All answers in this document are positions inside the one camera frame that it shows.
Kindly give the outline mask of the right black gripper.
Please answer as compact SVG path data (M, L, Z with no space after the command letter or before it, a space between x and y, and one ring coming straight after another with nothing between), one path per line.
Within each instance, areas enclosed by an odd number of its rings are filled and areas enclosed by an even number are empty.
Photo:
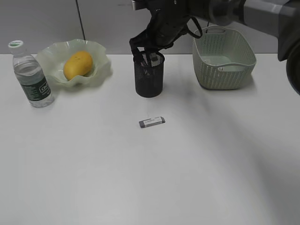
M143 67L156 67L162 63L159 50L168 49L183 35L191 34L188 22L192 16L187 0L152 0L149 11L151 19L146 29L130 39L129 44L134 62ZM157 63L151 63L150 54L156 53Z

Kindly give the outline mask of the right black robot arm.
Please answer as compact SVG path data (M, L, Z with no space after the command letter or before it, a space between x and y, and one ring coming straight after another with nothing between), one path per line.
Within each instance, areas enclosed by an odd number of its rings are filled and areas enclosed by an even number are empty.
M157 53L173 46L182 35L193 34L187 26L198 18L227 26L232 22L278 39L277 57L286 61L286 73L293 89L300 91L300 2L298 0L134 0L133 9L148 9L147 28L130 39L132 54L139 62L140 47Z

